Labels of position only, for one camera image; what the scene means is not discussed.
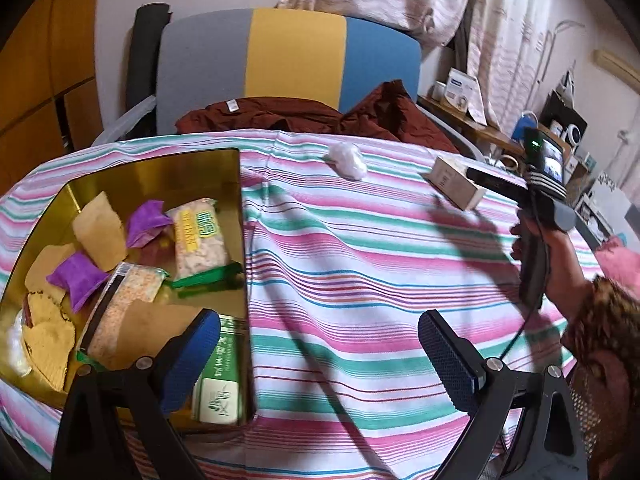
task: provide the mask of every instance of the air conditioner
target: air conditioner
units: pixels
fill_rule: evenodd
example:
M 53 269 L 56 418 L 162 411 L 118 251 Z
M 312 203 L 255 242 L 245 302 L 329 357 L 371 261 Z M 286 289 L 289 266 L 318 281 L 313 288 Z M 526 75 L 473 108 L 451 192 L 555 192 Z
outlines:
M 607 50 L 595 50 L 593 59 L 599 67 L 613 74 L 640 94 L 640 72 Z

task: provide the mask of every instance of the pink pillow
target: pink pillow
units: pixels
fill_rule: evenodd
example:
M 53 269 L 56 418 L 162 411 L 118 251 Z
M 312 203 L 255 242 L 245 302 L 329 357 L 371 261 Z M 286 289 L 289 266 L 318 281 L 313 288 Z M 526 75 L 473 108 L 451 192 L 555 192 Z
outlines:
M 599 247 L 595 256 L 607 278 L 615 280 L 640 298 L 640 254 L 627 249 L 615 236 Z

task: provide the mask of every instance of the gold tray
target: gold tray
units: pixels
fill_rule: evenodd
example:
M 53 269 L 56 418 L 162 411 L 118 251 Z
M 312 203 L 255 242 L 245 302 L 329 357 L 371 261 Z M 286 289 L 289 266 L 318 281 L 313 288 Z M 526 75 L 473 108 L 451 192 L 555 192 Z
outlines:
M 123 222 L 146 200 L 164 200 L 164 210 L 168 210 L 196 200 L 213 198 L 218 201 L 218 221 L 225 237 L 225 243 L 232 260 L 244 265 L 244 238 L 242 236 L 242 205 L 240 186 L 240 152 L 236 149 L 205 150 L 200 152 L 179 153 L 176 155 L 158 156 L 137 162 L 128 162 L 97 171 L 69 181 L 56 195 L 42 214 L 25 243 L 20 256 L 11 273 L 7 288 L 0 300 L 0 339 L 14 322 L 16 313 L 22 307 L 27 290 L 24 277 L 40 251 L 47 245 L 62 245 L 70 242 L 80 245 L 72 231 L 72 221 L 81 209 L 101 191 L 105 191 L 111 206 Z M 170 240 L 161 238 L 140 249 L 130 249 L 128 262 L 149 266 L 158 266 L 172 273 L 175 270 L 173 247 Z M 156 297 L 161 303 L 183 303 L 212 308 L 219 314 L 227 314 L 247 319 L 246 287 L 244 282 L 235 290 L 206 292 L 191 296 L 184 300 L 178 298 L 176 292 L 163 285 Z M 91 313 L 98 294 L 94 294 L 92 302 L 78 314 L 73 314 L 69 305 L 68 294 L 62 303 L 63 311 L 76 326 L 76 340 L 80 337 L 84 324 Z M 32 372 L 24 378 L 12 370 L 7 361 L 6 342 L 0 342 L 0 378 L 9 382 L 53 408 L 62 409 L 66 394 L 71 387 L 76 370 L 81 365 L 75 352 L 69 357 L 65 391 L 56 392 L 47 386 Z M 253 415 L 253 385 L 251 384 L 250 352 L 245 351 L 246 382 L 246 418 Z M 185 408 L 172 416 L 172 422 L 180 428 L 201 429 L 199 424 L 190 420 Z

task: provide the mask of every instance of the chair backrest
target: chair backrest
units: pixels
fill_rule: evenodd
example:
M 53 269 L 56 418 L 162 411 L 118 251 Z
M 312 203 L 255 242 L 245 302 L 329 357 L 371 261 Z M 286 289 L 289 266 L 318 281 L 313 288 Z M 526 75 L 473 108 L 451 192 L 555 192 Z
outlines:
M 420 46 L 377 23 L 290 9 L 219 10 L 169 23 L 156 85 L 158 135 L 191 110 L 241 97 L 313 99 L 346 112 L 383 81 L 417 98 Z

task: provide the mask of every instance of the screw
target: screw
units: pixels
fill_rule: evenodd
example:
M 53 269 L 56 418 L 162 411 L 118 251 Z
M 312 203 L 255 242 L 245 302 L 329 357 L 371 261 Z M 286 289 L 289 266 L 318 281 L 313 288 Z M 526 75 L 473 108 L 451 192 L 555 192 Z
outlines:
M 138 370 L 147 370 L 152 367 L 154 360 L 151 357 L 141 357 L 136 361 L 136 368 Z
M 502 370 L 502 361 L 495 357 L 489 357 L 486 360 L 486 365 L 494 372 L 499 372 L 500 370 Z
M 555 377 L 556 379 L 558 377 L 562 377 L 562 370 L 557 366 L 551 365 L 549 368 L 546 369 L 546 371 L 549 372 L 550 376 Z
M 78 368 L 78 371 L 76 372 L 76 375 L 79 375 L 80 377 L 84 377 L 85 375 L 89 375 L 91 373 L 91 365 L 82 365 L 81 367 Z

